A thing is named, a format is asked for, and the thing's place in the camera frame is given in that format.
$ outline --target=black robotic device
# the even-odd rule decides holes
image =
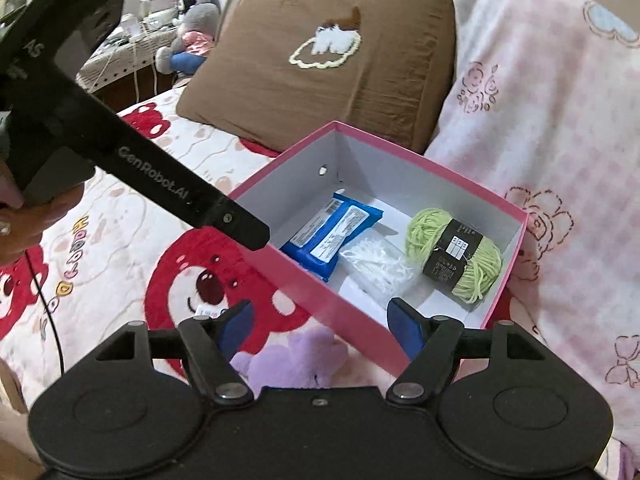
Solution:
[[[265,224],[73,81],[120,21],[122,2],[34,0],[3,31],[0,96],[12,111],[18,186],[29,204],[46,203],[98,165],[190,225],[264,246]],[[387,315],[411,363],[386,397],[267,388],[254,399],[228,363],[252,328],[248,301],[174,330],[130,322],[34,404],[42,478],[598,478],[610,409],[526,331],[512,322],[465,329],[401,300]],[[156,358],[180,359],[190,384],[156,372]],[[485,370],[452,383],[461,359],[478,358],[489,359]]]

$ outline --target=black cable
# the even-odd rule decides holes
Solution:
[[[49,303],[44,298],[44,294],[42,293],[42,289],[40,288],[40,283],[38,283],[38,277],[36,276],[36,272],[33,269],[33,264],[31,263],[31,257],[29,256],[29,250],[24,251],[24,256],[27,258],[27,265],[29,266],[29,270],[31,271],[31,277],[33,278],[33,282],[36,284],[36,288],[38,289],[38,295],[42,300],[42,304],[44,305],[44,310],[47,313],[47,317],[49,318],[49,323],[51,324],[51,329],[53,330],[53,337],[56,340],[56,346],[58,347],[58,360],[60,361],[60,376],[62,377],[65,374],[65,358],[62,355],[62,345],[60,344],[60,338],[58,336],[58,329],[56,329],[56,324],[53,323],[53,316],[51,315],[51,311],[49,310]]]

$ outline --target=brown pillow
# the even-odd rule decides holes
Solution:
[[[312,55],[332,27],[338,54]],[[245,0],[177,113],[277,151],[338,120],[423,153],[454,57],[452,0]]]

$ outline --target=blue pants of stuffed animal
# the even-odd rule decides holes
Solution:
[[[207,60],[206,57],[196,56],[189,52],[181,52],[180,54],[174,54],[171,58],[171,68],[174,72],[183,72],[188,75],[193,75],[196,70],[200,68],[200,65]]]

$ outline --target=green yarn ball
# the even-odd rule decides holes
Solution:
[[[409,222],[406,230],[406,256],[424,268],[444,229],[452,220],[453,217],[442,209],[430,208],[420,211]],[[466,263],[465,272],[452,293],[465,303],[475,303],[491,288],[500,276],[501,270],[500,250],[489,238],[483,236],[476,252]]]

